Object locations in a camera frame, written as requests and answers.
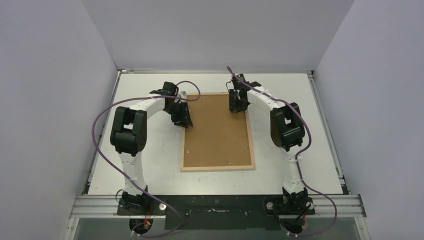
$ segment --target cork board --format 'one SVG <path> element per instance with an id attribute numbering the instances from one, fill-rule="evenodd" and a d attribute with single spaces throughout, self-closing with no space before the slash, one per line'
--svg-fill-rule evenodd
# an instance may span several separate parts
<path id="1" fill-rule="evenodd" d="M 194 127 L 182 132 L 181 171 L 255 168 L 249 115 L 229 111 L 227 92 L 202 93 L 188 108 Z"/>

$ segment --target gray wall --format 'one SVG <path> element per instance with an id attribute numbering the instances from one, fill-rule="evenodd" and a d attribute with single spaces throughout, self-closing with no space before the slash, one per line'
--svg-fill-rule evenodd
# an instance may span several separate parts
<path id="1" fill-rule="evenodd" d="M 374 240 L 424 239 L 424 1 L 356 0 L 315 72 Z"/>
<path id="2" fill-rule="evenodd" d="M 61 239 L 116 68 L 79 0 L 2 0 L 0 73 L 0 238 Z"/>
<path id="3" fill-rule="evenodd" d="M 353 1 L 82 0 L 118 68 L 223 71 L 315 69 Z"/>

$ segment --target framed board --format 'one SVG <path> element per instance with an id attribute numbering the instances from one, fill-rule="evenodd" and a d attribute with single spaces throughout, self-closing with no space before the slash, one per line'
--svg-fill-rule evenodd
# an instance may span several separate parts
<path id="1" fill-rule="evenodd" d="M 188 108 L 193 127 L 182 132 L 182 172 L 255 169 L 249 115 L 229 111 L 228 92 L 202 93 Z"/>

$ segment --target metal frame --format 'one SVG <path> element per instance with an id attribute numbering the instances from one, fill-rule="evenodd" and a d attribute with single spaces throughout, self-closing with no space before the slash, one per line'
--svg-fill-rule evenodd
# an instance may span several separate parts
<path id="1" fill-rule="evenodd" d="M 306 73 L 309 79 L 309 84 L 318 108 L 319 115 L 322 120 L 322 124 L 327 136 L 328 145 L 331 149 L 331 154 L 334 159 L 334 164 L 336 165 L 336 170 L 339 175 L 339 180 L 341 185 L 346 185 L 344 180 L 344 175 L 342 168 L 337 156 L 336 148 L 334 146 L 333 138 L 330 133 L 329 126 L 327 124 L 327 119 L 324 115 L 324 111 L 321 106 L 320 99 L 315 86 L 314 76 L 312 71 L 281 71 L 281 70 L 266 70 L 266 69 L 237 69 L 238 72 L 244 73 Z M 115 99 L 115 94 L 118 88 L 118 84 L 121 78 L 121 74 L 163 74 L 163 73 L 227 73 L 225 70 L 196 70 L 196 71 L 187 71 L 187 70 L 155 70 L 155 69 L 120 69 L 116 76 L 115 86 L 112 92 L 110 103 L 112 104 Z M 103 124 L 103 129 L 101 131 L 101 137 L 103 137 L 105 132 L 106 122 Z M 96 167 L 96 162 L 98 158 L 98 153 L 94 156 L 93 164 L 91 167 L 91 172 L 88 178 L 88 185 L 91 182 L 93 177 L 94 168 Z M 315 215 L 308 216 L 309 218 L 332 218 L 334 216 L 333 205 L 323 196 L 320 195 L 311 195 L 313 198 L 315 206 Z M 338 218 L 354 218 L 356 227 L 359 233 L 361 240 L 370 240 L 370 234 L 368 232 L 368 227 L 365 221 L 366 213 L 361 200 L 360 195 L 329 195 L 330 198 L 334 200 L 337 206 L 337 217 Z M 118 202 L 115 199 L 114 195 L 82 195 L 75 198 L 75 202 L 70 213 L 68 226 L 65 232 L 64 240 L 73 240 L 75 233 L 77 232 L 78 222 L 80 218 L 144 218 L 145 216 L 120 216 L 116 214 L 118 209 Z M 280 218 L 294 218 L 294 216 L 284 216 L 280 215 Z M 164 219 L 165 216 L 152 215 L 149 218 L 153 219 Z"/>

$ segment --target white table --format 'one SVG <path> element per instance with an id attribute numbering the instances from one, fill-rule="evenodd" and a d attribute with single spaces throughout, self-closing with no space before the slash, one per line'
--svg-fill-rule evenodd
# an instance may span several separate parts
<path id="1" fill-rule="evenodd" d="M 312 146 L 302 154 L 300 167 L 304 180 L 312 188 L 326 194 L 342 194 L 335 162 L 314 99 L 304 73 L 250 73 L 244 75 L 249 82 L 257 81 L 265 89 L 289 103 L 296 102 L 310 128 Z M 145 97 L 152 90 L 161 89 L 163 83 L 189 80 L 202 92 L 225 92 L 229 73 L 143 73 L 122 74 L 116 89 L 114 102 Z M 196 89 L 184 83 L 181 90 L 195 93 Z M 127 102 L 130 106 L 136 102 Z M 110 144 L 110 134 L 115 114 L 110 113 L 101 150 L 118 167 L 122 167 L 115 147 Z M 280 150 L 270 137 L 270 117 L 254 105 L 248 107 L 253 139 L 256 169 L 240 171 L 180 172 L 182 129 L 174 126 L 171 117 L 161 111 L 147 122 L 147 144 L 142 152 L 143 173 L 148 190 L 156 195 L 255 195 L 282 194 L 284 175 Z M 303 139 L 306 146 L 308 137 Z M 292 147 L 290 152 L 297 152 Z M 95 157 L 89 195 L 114 195 L 124 188 L 124 177 L 109 166 L 101 156 Z"/>

